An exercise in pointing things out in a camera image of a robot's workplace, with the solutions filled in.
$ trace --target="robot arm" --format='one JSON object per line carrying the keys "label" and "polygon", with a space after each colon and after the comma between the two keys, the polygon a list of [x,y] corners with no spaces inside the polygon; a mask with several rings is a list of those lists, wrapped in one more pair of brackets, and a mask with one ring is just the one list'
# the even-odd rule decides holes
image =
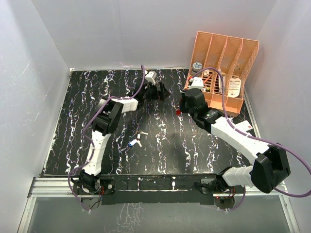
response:
{"label": "robot arm", "polygon": [[[78,187],[83,188],[85,192],[96,192],[100,186],[99,174],[102,170],[104,151],[110,136],[118,126],[121,114],[138,110],[142,107],[145,99],[164,100],[170,95],[162,82],[155,82],[155,77],[156,72],[150,71],[145,76],[142,89],[133,99],[112,99],[92,122],[92,141],[94,142],[94,147],[90,145],[87,156],[88,164],[80,172],[79,180],[75,181],[71,178],[71,181]],[[132,91],[130,96],[133,96],[137,90],[138,87]],[[107,98],[105,97],[100,100],[96,112],[106,101]]]}
{"label": "robot arm", "polygon": [[[207,188],[211,191],[225,191],[232,186],[249,185],[264,193],[270,193],[290,175],[285,150],[236,132],[228,125],[222,112],[208,107],[200,89],[192,88],[183,93],[179,108],[180,112],[190,114],[197,126],[232,145],[252,164],[248,167],[227,167],[208,184]],[[249,125],[244,121],[235,127],[244,124]]]}

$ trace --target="black marble table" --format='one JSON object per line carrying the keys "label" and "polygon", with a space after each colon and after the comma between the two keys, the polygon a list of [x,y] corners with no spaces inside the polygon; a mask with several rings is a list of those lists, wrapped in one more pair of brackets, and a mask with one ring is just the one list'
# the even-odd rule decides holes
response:
{"label": "black marble table", "polygon": [[[217,173],[227,166],[248,166],[248,161],[226,142],[198,128],[186,114],[175,114],[188,70],[156,72],[156,79],[164,82],[170,97],[146,102],[138,111],[121,116],[104,153],[102,174]],[[86,161],[89,143],[81,136],[82,129],[95,114],[101,96],[126,96],[140,85],[137,80],[141,75],[141,70],[72,72],[42,176],[67,175]],[[245,119],[249,120],[249,114],[244,104],[234,122]],[[139,130],[148,133],[142,135],[142,147],[129,147]]]}

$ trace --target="orange wooden organizer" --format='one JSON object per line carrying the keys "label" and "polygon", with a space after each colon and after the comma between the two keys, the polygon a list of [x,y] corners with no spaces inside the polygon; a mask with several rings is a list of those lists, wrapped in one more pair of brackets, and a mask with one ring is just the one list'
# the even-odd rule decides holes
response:
{"label": "orange wooden organizer", "polygon": [[[190,67],[195,62],[203,65],[203,68],[214,67],[221,69],[225,75],[225,109],[228,114],[236,117],[241,111],[243,104],[244,84],[247,75],[257,56],[259,43],[257,40],[219,35],[213,33],[198,32],[195,39],[194,49]],[[185,89],[188,89],[189,76]],[[211,77],[204,84],[206,91],[203,91],[205,101],[210,108],[222,110],[222,95],[219,93],[218,77],[216,72],[210,71]],[[241,79],[242,85],[239,96],[236,98],[228,96],[229,81],[231,77]]]}

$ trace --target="white wall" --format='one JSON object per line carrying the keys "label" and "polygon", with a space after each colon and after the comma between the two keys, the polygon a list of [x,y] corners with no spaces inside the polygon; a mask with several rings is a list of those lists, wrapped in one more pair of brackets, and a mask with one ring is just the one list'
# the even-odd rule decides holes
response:
{"label": "white wall", "polygon": [[31,0],[0,0],[0,232],[16,232],[42,170],[69,69]]}
{"label": "white wall", "polygon": [[256,39],[276,0],[32,0],[69,67],[190,65],[197,31]]}
{"label": "white wall", "polygon": [[[246,90],[262,137],[299,153],[311,165],[311,2],[278,0],[258,40],[260,50]],[[311,177],[290,154],[291,193],[305,193]],[[291,199],[302,233],[310,232],[311,197]]]}

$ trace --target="marble tabletop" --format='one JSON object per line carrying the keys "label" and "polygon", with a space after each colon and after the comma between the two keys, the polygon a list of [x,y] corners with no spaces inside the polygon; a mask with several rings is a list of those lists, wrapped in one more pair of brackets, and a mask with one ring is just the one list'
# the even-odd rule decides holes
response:
{"label": "marble tabletop", "polygon": [[[136,112],[122,114],[110,137],[102,174],[218,173],[227,166],[248,166],[248,161],[225,141],[198,128],[186,115],[176,115],[188,69],[158,69],[171,95],[165,101],[145,102]],[[102,96],[126,96],[139,85],[141,70],[74,71],[56,127],[52,147],[41,176],[64,176],[86,161],[89,142],[82,129],[95,114]],[[244,104],[234,123],[249,120]],[[137,131],[144,131],[141,145],[130,147]]]}

